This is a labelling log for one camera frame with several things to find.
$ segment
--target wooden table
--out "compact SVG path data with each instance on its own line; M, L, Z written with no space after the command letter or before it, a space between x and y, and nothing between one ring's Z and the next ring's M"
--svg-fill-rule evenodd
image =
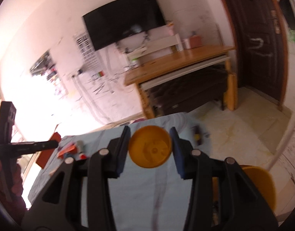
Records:
M150 106L146 92L139 86L141 83L210 58L218 57L223 54L228 55L230 50L235 50L235 47L207 45L195 49L175 52L144 63L140 67L133 70L127 71L124 85L128 86L135 84L137 86L137 90L141 97L142 110L147 119L151 119L154 118L155 115ZM230 60L226 61L226 70L231 72Z

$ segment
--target wall-mounted tv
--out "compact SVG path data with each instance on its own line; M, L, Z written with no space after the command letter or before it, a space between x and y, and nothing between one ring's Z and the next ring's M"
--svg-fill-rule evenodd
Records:
M95 50L165 25L156 0L116 0L83 16Z

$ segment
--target dark brown door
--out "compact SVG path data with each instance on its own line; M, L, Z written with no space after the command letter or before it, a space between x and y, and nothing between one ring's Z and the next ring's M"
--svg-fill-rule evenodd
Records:
M284 47L273 0L225 1L237 37L239 86L252 86L279 101Z

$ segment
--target doorframe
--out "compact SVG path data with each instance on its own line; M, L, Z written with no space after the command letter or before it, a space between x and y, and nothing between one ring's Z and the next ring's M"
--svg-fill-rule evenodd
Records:
M237 53L237 70L238 70L240 60L239 60L239 57L238 57L239 43L237 41L236 30L235 30L235 26L233 24L232 17L231 17L231 14L230 14L230 11L229 11L226 0L221 0L221 1L223 3L224 8L225 8L227 17L229 19L230 27L231 27L231 30L232 30L232 35L233 35L234 44L235 44L236 53ZM285 27L284 21L283 21L284 15L283 15L283 13L281 11L281 8L280 8L277 0L272 0L272 2L274 4L274 6L275 6L276 14L277 14L277 17L278 17L279 26L280 26L280 29L281 29L281 36L282 36L282 39L283 39L283 46L284 46L284 70L283 70L284 74L283 74L283 82L282 82L282 88L281 88L281 98L280 98L280 101L278 103L278 110L282 111L283 110L283 104L284 104L284 98L285 98L286 90L287 90L287 81L288 81L288 42L287 42L286 27Z

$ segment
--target green paint mark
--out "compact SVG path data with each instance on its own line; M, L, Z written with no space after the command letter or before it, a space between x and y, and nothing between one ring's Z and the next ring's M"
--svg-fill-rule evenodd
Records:
M289 40L295 43L295 30L290 30L289 32Z

